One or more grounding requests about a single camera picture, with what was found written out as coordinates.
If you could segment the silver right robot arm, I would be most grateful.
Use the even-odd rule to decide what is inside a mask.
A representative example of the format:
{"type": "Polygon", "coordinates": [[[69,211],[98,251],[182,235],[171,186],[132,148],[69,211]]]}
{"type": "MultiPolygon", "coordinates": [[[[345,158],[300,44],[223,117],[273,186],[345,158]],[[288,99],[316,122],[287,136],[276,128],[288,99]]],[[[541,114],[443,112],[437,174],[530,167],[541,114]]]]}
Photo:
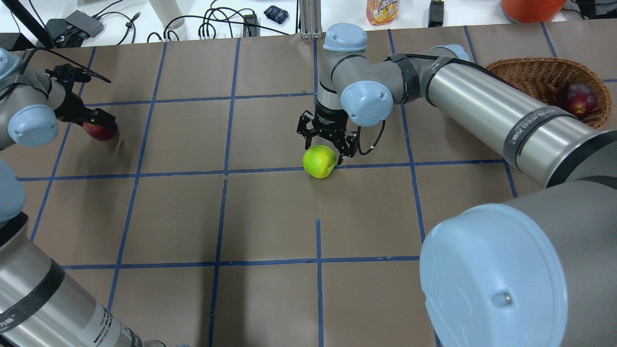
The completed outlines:
{"type": "Polygon", "coordinates": [[[542,103],[474,62],[458,44],[373,64],[348,23],[322,43],[315,110],[298,134],[359,153],[359,131],[417,99],[437,108],[542,186],[438,223],[419,255],[433,329],[446,347],[616,345],[616,131],[542,103]]]}

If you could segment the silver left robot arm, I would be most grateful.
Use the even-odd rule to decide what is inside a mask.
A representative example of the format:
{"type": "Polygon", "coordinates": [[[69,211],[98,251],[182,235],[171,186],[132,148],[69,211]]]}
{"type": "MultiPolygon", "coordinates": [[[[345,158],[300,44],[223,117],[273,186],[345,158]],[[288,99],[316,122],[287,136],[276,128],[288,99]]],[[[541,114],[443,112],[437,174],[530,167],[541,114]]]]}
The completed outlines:
{"type": "MultiPolygon", "coordinates": [[[[1,149],[41,147],[59,135],[59,122],[101,130],[108,140],[118,131],[115,117],[88,108],[73,92],[75,83],[106,81],[71,59],[40,72],[26,59],[2,49],[1,149]]],[[[143,340],[45,254],[28,237],[25,187],[1,161],[1,345],[3,347],[162,347],[143,340]]]]}

